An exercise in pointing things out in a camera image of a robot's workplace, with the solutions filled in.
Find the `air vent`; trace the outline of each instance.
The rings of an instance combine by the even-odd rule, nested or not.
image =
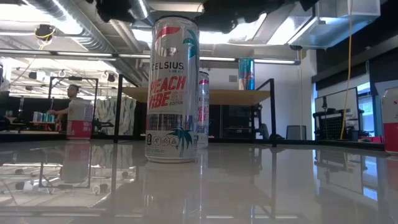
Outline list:
[[[230,75],[229,76],[229,82],[238,82],[238,76]]]

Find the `celsius can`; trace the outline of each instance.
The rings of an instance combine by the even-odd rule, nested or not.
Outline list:
[[[398,87],[388,89],[382,98],[384,150],[398,156]]]
[[[199,72],[198,149],[209,145],[209,74]]]
[[[190,19],[161,17],[152,31],[145,155],[152,162],[196,156],[199,30]]]
[[[69,103],[67,138],[91,139],[93,105],[90,100],[72,100]]]
[[[239,59],[239,90],[254,90],[254,59]]]

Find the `glossy white tabletop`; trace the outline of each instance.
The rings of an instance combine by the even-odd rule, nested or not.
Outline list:
[[[398,159],[371,151],[210,144],[158,164],[143,142],[0,150],[0,223],[398,223]]]

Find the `blue can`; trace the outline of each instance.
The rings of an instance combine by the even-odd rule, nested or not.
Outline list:
[[[255,90],[254,88],[254,59],[239,59],[239,90]]]

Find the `whiteboard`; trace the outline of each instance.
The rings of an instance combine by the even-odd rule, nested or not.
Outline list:
[[[326,102],[328,104],[328,108],[334,108],[336,110],[343,110],[346,99],[346,90],[339,91],[337,93],[333,93],[326,96]],[[325,111],[322,108],[323,97],[319,97],[315,99],[315,112],[323,112]],[[347,109],[350,109],[350,112],[346,114],[347,119],[358,119],[358,96],[357,89],[350,88],[348,90],[347,96]],[[347,121],[347,126],[354,126],[355,130],[359,130],[359,122],[356,121]]]

